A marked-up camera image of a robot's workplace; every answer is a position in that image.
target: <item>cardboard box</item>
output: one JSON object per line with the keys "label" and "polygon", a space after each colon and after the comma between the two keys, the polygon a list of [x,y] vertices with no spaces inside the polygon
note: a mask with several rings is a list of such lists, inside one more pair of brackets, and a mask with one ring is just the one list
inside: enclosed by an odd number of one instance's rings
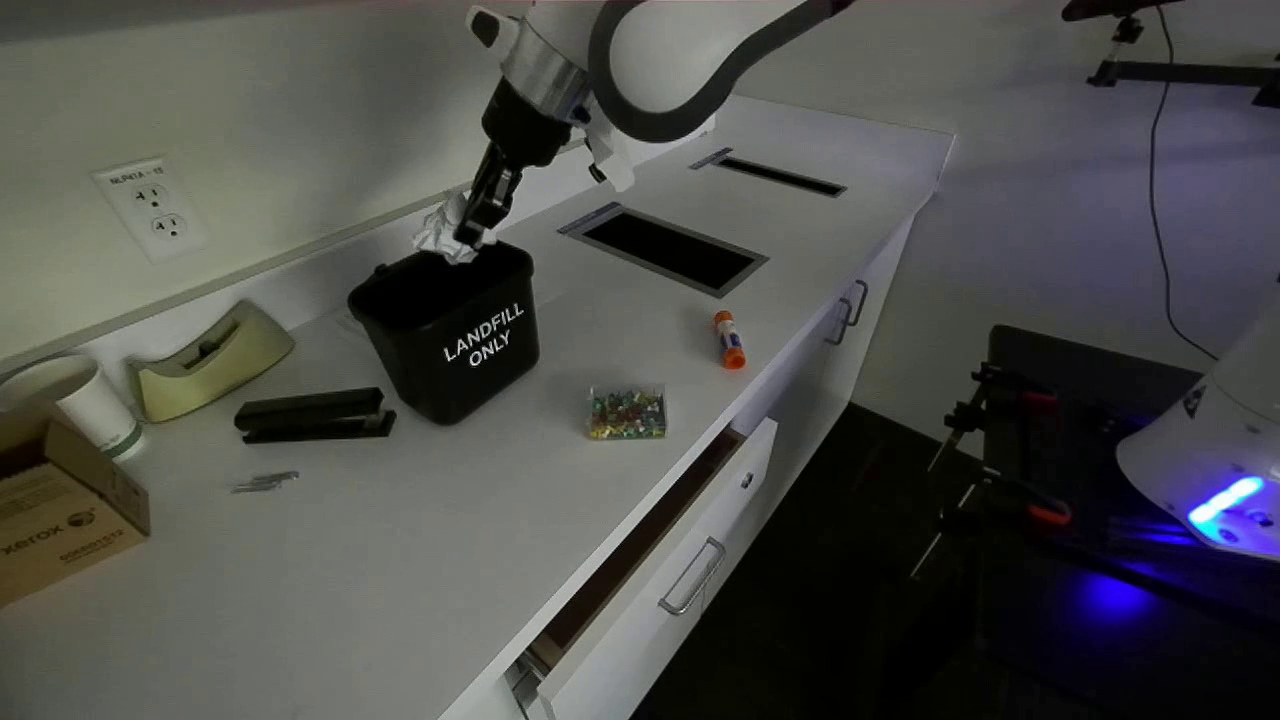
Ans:
{"label": "cardboard box", "polygon": [[0,416],[0,603],[152,531],[150,494],[47,414]]}

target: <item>drawer handle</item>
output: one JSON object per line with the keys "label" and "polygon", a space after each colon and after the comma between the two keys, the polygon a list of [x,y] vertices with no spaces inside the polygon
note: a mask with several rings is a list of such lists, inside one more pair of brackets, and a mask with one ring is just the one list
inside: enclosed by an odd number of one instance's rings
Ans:
{"label": "drawer handle", "polygon": [[708,538],[708,543],[690,560],[690,567],[676,575],[676,586],[668,589],[662,607],[668,617],[681,617],[690,607],[690,600],[704,589],[704,581],[721,557],[726,557],[726,543],[715,538]]}
{"label": "drawer handle", "polygon": [[864,303],[869,303],[869,298],[873,298],[873,284],[869,284],[869,279],[855,279],[851,288],[855,288],[855,299],[840,298],[846,322],[836,325],[836,334],[828,337],[828,344],[846,344],[846,334],[864,322]]}

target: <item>small packet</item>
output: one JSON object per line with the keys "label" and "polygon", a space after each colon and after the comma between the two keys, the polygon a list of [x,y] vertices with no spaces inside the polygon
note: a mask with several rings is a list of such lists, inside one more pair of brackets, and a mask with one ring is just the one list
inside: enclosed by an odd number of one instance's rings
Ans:
{"label": "small packet", "polygon": [[668,400],[662,389],[592,389],[587,394],[592,439],[662,439],[668,435]]}

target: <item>white countertop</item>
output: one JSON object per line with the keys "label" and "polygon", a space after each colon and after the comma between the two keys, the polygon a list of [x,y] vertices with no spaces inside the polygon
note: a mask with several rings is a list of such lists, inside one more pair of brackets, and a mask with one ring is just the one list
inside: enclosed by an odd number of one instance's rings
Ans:
{"label": "white countertop", "polygon": [[[690,172],[721,146],[851,187],[821,199]],[[609,194],[534,217],[508,242],[536,256],[539,366],[457,429],[396,400],[335,303],[251,389],[150,429],[150,453],[127,465],[152,494],[150,543],[0,607],[0,717],[425,720],[469,707],[740,414],[769,360],[921,213],[946,148],[934,132],[736,103],[721,135],[644,168],[628,207],[769,256],[727,299],[559,237],[617,199]],[[740,378],[715,366],[715,307],[736,312]],[[401,408],[387,439],[249,450],[234,429],[249,396],[355,384],[379,384]],[[592,384],[662,384],[668,435],[583,439]],[[234,494],[280,470],[299,481]]]}

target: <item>white wall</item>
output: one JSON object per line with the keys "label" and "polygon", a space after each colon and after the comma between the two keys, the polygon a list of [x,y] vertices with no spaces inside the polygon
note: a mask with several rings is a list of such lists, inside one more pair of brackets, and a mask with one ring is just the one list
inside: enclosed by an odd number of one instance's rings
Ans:
{"label": "white wall", "polygon": [[[940,199],[918,225],[860,405],[940,435],[969,396],[992,325],[1206,367],[1162,316],[1144,207],[1162,87],[1087,87],[1107,21],[1065,25],[1065,0],[855,0],[759,66],[745,93],[869,113],[960,135]],[[1179,59],[1271,66],[1277,0],[1167,10]],[[1156,15],[1128,59],[1163,59]],[[1226,349],[1280,270],[1280,108],[1239,87],[1172,87],[1162,207],[1177,316]]]}
{"label": "white wall", "polygon": [[[469,0],[0,0],[0,371],[466,185]],[[165,156],[206,248],[150,259],[102,168]]]}
{"label": "white wall", "polygon": [[[940,416],[992,325],[1200,366],[1162,322],[1144,217],[1156,86],[1087,87],[1114,25],[1065,0],[855,0],[745,93],[960,135],[860,405]],[[497,80],[469,0],[0,0],[0,371],[466,185]],[[1267,66],[1277,0],[1167,10],[1184,59]],[[1132,56],[1162,56],[1156,25]],[[213,246],[150,259],[93,172],[165,156]],[[1226,349],[1280,270],[1280,113],[1177,87],[1163,229],[1179,322]]]}

